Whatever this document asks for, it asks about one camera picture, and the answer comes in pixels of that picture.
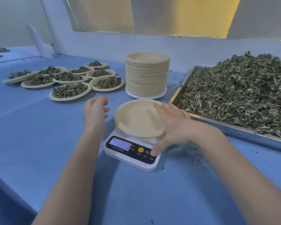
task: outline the stack of plates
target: stack of plates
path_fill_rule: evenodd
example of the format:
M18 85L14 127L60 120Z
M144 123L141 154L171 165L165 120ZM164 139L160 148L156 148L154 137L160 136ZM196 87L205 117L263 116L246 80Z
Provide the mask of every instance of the stack of plates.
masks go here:
M126 92L134 98L156 99L167 91L170 57L140 52L126 57Z

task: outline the scale platform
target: scale platform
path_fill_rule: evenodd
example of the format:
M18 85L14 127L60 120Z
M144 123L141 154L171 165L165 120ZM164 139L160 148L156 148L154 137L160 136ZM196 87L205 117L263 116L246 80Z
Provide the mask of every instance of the scale platform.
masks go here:
M158 137L132 136L116 128L105 140L104 151L115 159L118 159L143 171L153 171L157 167L160 155L152 157L151 149L162 139Z

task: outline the orange button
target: orange button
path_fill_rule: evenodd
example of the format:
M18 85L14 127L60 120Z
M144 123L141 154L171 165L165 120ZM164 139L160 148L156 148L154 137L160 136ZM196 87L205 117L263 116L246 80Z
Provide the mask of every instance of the orange button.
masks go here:
M143 147L138 148L138 152L142 153L145 149Z

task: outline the scale control panel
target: scale control panel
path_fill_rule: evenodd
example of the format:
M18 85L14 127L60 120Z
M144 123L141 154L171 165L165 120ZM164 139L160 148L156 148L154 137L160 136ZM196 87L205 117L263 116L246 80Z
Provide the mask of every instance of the scale control panel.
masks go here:
M150 155L150 148L125 140L118 136L112 136L107 141L106 147L146 164L153 164L156 159L156 156L152 157Z

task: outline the forearm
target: forearm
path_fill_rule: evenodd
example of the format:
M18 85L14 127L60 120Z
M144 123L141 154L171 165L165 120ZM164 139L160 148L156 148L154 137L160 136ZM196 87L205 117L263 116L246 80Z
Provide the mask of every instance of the forearm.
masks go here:
M84 130L33 225L88 223L100 143L101 139L96 137L95 130Z
M226 186L248 224L281 224L281 190L221 133L199 147Z

